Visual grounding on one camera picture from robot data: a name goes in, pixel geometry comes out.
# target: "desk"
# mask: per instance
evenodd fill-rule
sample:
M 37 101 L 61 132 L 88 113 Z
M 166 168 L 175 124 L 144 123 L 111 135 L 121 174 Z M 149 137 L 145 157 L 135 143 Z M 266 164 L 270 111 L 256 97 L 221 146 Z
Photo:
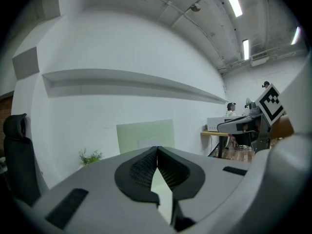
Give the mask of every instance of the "desk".
M 218 158 L 222 158 L 222 150 L 224 148 L 223 143 L 229 136 L 228 134 L 219 133 L 219 132 L 210 132 L 208 130 L 204 130 L 200 133 L 200 135 L 206 136 L 219 136 L 219 148 L 218 148 Z

